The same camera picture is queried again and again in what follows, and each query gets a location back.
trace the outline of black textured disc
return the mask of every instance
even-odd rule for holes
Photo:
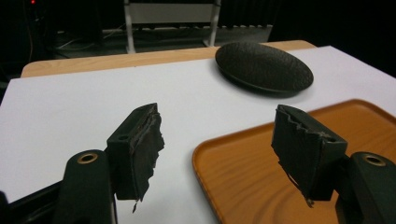
[[[259,91],[297,92],[314,81],[305,63],[287,52],[257,43],[237,42],[216,52],[222,74]]]

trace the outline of screw hole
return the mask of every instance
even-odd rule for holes
[[[79,164],[88,164],[88,163],[91,163],[93,161],[96,161],[96,159],[98,159],[98,155],[96,153],[91,153],[90,152],[90,153],[86,153],[86,154],[81,155],[78,158],[77,162]]]
[[[375,165],[375,166],[386,166],[385,162],[382,161],[380,158],[377,156],[373,155],[364,155],[364,160],[367,161],[368,163]]]
[[[127,138],[128,138],[128,135],[122,135],[122,136],[119,137],[119,140],[125,140]]]

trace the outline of wooden tray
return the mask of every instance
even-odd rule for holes
[[[371,151],[396,161],[396,118],[352,100],[310,113],[348,141],[346,154]],[[221,223],[338,223],[330,202],[309,208],[271,148],[274,124],[203,142],[192,163]]]

